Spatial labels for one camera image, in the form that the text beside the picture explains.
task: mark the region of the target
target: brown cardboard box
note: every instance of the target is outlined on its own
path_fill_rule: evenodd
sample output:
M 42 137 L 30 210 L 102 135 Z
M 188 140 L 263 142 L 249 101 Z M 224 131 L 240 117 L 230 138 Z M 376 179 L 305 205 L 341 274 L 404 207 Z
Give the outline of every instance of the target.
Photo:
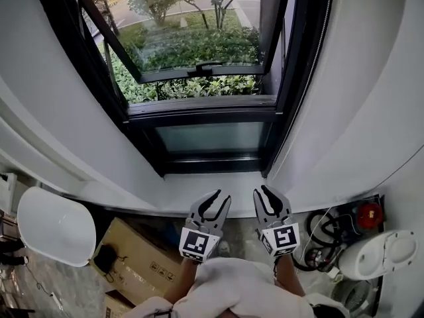
M 133 305 L 117 290 L 106 292 L 104 318 L 119 318 L 129 312 Z
M 122 220 L 115 218 L 94 252 L 90 264 L 102 275 L 93 259 L 102 246 L 112 246 L 118 258 L 107 279 L 133 304 L 149 297 L 161 296 L 176 281 L 182 258 L 177 248 L 170 248 L 152 233 L 138 234 Z

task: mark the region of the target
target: shoe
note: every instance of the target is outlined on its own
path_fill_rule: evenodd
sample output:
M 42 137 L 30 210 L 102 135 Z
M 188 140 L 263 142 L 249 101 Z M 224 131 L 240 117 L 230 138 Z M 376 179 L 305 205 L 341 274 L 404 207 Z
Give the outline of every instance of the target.
M 218 244 L 218 256 L 228 258 L 230 256 L 230 244 L 226 240 L 221 240 Z

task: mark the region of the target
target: person's arm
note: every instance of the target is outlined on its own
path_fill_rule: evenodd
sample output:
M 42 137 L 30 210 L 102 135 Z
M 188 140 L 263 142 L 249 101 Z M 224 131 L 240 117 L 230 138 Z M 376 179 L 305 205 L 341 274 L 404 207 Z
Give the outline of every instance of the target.
M 285 254 L 279 258 L 276 271 L 277 282 L 285 290 L 299 295 L 300 297 L 305 295 L 299 279 L 296 276 L 292 257 L 289 254 Z
M 175 304 L 181 298 L 185 297 L 194 284 L 196 277 L 197 263 L 194 260 L 184 258 L 181 263 L 181 273 L 177 281 L 164 294 L 164 299 L 171 304 Z

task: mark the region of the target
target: window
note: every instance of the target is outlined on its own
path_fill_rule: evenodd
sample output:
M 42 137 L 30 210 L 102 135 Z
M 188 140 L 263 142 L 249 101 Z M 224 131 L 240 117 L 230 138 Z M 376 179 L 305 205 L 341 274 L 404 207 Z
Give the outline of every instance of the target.
M 331 0 L 40 0 L 84 82 L 163 176 L 269 172 Z

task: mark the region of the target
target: white marker cube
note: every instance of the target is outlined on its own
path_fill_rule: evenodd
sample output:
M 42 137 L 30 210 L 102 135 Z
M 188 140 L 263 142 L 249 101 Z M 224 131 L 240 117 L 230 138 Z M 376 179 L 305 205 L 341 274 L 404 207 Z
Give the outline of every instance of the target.
M 183 227 L 180 239 L 180 254 L 198 262 L 208 259 L 220 241 L 220 237 Z
M 262 230 L 260 241 L 270 256 L 292 253 L 300 245 L 299 224 L 283 225 Z

